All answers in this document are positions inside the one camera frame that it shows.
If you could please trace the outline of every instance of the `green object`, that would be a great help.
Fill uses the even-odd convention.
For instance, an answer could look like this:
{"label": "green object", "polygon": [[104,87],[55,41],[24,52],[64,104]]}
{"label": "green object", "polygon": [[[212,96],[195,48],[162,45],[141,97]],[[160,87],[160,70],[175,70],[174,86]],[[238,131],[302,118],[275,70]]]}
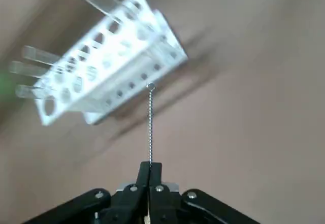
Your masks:
{"label": "green object", "polygon": [[12,98],[15,95],[15,83],[9,74],[0,73],[0,100]]}

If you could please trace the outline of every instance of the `clear glass test tube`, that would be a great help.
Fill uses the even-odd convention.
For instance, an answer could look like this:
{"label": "clear glass test tube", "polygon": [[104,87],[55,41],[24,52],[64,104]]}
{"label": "clear glass test tube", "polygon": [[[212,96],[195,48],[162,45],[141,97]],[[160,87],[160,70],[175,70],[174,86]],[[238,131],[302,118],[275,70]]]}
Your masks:
{"label": "clear glass test tube", "polygon": [[20,61],[13,60],[10,63],[9,71],[14,74],[40,78],[44,75],[48,70],[46,68],[41,68],[38,66],[25,64]]}
{"label": "clear glass test tube", "polygon": [[54,63],[56,63],[61,58],[58,55],[54,55],[52,53],[37,49],[32,46],[24,46],[23,47],[22,57],[25,59],[41,62],[41,63],[47,64],[50,66],[52,66]]}
{"label": "clear glass test tube", "polygon": [[34,87],[34,86],[27,86],[23,84],[19,84],[16,86],[16,95],[19,98],[24,99],[49,99],[52,100],[51,97],[49,97],[49,90],[44,89],[41,87]]}

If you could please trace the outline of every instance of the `metal bolt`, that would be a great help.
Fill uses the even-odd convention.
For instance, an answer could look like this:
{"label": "metal bolt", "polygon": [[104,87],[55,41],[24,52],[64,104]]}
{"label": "metal bolt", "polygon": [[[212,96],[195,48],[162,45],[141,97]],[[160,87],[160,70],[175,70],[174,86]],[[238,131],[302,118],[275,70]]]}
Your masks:
{"label": "metal bolt", "polygon": [[187,196],[190,198],[190,199],[195,199],[197,197],[197,194],[194,193],[194,192],[188,192],[187,193]]}
{"label": "metal bolt", "polygon": [[161,192],[161,191],[163,191],[163,189],[164,189],[164,187],[161,186],[161,185],[159,185],[159,186],[156,187],[156,191],[157,192]]}
{"label": "metal bolt", "polygon": [[99,191],[99,192],[95,195],[96,199],[100,199],[100,198],[102,198],[103,196],[104,196],[104,194],[103,194],[102,191]]}
{"label": "metal bolt", "polygon": [[138,190],[138,187],[135,186],[135,185],[133,185],[132,187],[130,187],[130,190],[131,190],[132,192],[135,192],[135,191]]}

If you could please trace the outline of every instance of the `white test tube rack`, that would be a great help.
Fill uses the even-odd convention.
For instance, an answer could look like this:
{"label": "white test tube rack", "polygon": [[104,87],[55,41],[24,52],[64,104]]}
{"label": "white test tube rack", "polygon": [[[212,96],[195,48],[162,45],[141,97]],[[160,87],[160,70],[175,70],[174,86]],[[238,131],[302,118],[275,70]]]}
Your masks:
{"label": "white test tube rack", "polygon": [[146,0],[124,0],[109,13],[87,1],[107,15],[34,84],[45,90],[35,97],[43,125],[68,111],[96,124],[187,60],[163,15]]}

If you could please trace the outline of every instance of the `beige wall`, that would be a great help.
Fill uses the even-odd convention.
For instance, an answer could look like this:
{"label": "beige wall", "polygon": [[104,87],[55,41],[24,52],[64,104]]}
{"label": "beige wall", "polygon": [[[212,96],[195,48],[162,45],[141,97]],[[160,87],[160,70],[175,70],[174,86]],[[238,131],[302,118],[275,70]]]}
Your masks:
{"label": "beige wall", "polygon": [[[155,100],[163,179],[262,223],[324,223],[325,0],[149,1],[190,56]],[[41,127],[26,103],[0,135],[0,220],[135,179],[147,157],[144,107],[98,126],[72,114]]]}

